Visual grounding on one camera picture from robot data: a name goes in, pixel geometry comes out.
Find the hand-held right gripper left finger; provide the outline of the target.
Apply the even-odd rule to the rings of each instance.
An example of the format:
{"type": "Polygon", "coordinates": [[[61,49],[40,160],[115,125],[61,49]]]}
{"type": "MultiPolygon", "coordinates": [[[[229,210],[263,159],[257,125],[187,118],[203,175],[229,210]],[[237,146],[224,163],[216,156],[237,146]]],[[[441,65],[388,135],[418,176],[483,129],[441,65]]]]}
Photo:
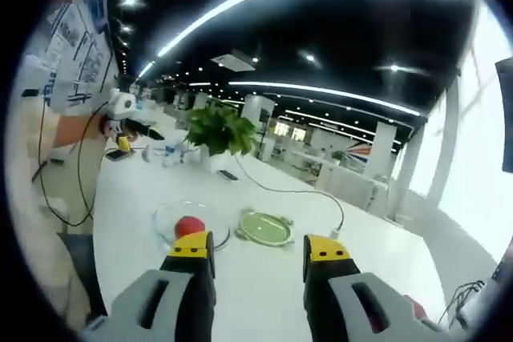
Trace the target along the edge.
{"type": "Polygon", "coordinates": [[[86,327],[87,341],[210,341],[216,289],[213,234],[174,242],[158,270],[117,295],[109,316],[86,327]]]}

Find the person's right hand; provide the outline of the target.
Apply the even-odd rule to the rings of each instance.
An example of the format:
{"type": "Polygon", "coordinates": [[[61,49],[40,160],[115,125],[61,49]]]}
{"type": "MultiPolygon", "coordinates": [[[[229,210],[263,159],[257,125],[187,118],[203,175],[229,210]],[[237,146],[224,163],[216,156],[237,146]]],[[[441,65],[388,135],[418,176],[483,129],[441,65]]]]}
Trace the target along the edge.
{"type": "Polygon", "coordinates": [[[430,319],[427,317],[424,307],[410,296],[404,295],[404,297],[410,303],[415,319],[423,323],[425,326],[431,327],[430,319]]]}

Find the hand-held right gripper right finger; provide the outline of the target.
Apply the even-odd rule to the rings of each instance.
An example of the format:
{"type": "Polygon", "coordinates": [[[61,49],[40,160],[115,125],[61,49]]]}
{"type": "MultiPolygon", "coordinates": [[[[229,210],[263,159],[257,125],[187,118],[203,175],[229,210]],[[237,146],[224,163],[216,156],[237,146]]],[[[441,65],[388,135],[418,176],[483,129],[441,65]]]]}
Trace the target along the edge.
{"type": "Polygon", "coordinates": [[[304,236],[304,309],[314,341],[436,341],[404,297],[334,239],[304,236]]]}

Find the person's left hand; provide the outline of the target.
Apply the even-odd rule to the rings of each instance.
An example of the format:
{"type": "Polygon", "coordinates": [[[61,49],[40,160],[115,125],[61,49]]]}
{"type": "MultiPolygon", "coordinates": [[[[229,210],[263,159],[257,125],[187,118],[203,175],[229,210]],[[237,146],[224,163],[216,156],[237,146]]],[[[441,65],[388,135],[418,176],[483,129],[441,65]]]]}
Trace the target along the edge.
{"type": "Polygon", "coordinates": [[[115,138],[119,133],[122,132],[121,122],[119,120],[111,119],[107,115],[104,115],[99,120],[99,131],[105,137],[115,138]]]}

